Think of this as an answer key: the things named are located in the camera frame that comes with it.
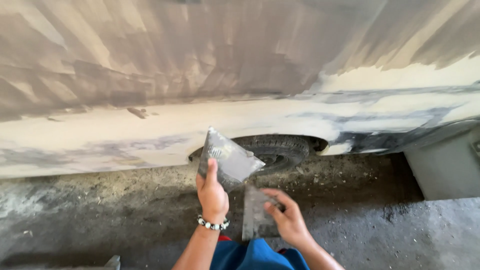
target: left hand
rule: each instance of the left hand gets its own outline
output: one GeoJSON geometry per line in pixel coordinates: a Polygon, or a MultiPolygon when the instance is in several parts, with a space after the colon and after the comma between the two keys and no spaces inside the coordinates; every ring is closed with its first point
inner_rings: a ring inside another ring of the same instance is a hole
{"type": "Polygon", "coordinates": [[[228,212],[228,195],[222,185],[217,181],[216,172],[218,163],[216,159],[208,159],[206,179],[197,174],[197,193],[202,205],[202,216],[211,224],[222,224],[228,212]]]}

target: right hand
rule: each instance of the right hand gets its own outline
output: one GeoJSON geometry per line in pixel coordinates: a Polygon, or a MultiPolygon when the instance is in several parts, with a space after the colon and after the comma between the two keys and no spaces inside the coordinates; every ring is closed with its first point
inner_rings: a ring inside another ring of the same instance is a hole
{"type": "Polygon", "coordinates": [[[262,191],[265,195],[275,198],[285,206],[285,211],[282,213],[272,203],[266,202],[264,204],[265,210],[274,218],[280,236],[287,243],[296,249],[316,243],[308,232],[298,204],[292,198],[279,189],[263,188],[262,191]]]}

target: debris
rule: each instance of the debris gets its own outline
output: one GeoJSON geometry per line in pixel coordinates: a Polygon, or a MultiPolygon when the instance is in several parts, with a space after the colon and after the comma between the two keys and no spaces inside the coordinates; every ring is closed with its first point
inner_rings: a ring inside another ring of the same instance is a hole
{"type": "Polygon", "coordinates": [[[303,172],[303,169],[302,169],[302,168],[300,168],[300,167],[295,167],[295,169],[297,169],[297,171],[298,171],[300,174],[305,174],[305,173],[303,172]]]}

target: beaded bracelet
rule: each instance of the beaded bracelet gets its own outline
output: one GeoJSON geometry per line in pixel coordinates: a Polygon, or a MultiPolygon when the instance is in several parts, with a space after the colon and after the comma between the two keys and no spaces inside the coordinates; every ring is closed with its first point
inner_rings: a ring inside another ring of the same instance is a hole
{"type": "Polygon", "coordinates": [[[210,230],[221,230],[223,231],[230,225],[230,221],[227,218],[223,219],[223,224],[210,224],[210,222],[206,222],[203,220],[202,215],[198,215],[197,218],[198,224],[205,226],[205,228],[210,230]]]}

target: car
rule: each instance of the car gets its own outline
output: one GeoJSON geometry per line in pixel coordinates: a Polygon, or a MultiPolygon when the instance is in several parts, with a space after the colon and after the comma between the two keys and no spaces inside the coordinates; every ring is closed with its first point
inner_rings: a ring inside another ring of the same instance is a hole
{"type": "Polygon", "coordinates": [[[267,163],[480,121],[468,0],[0,3],[0,178],[182,165],[209,126],[267,163]]]}

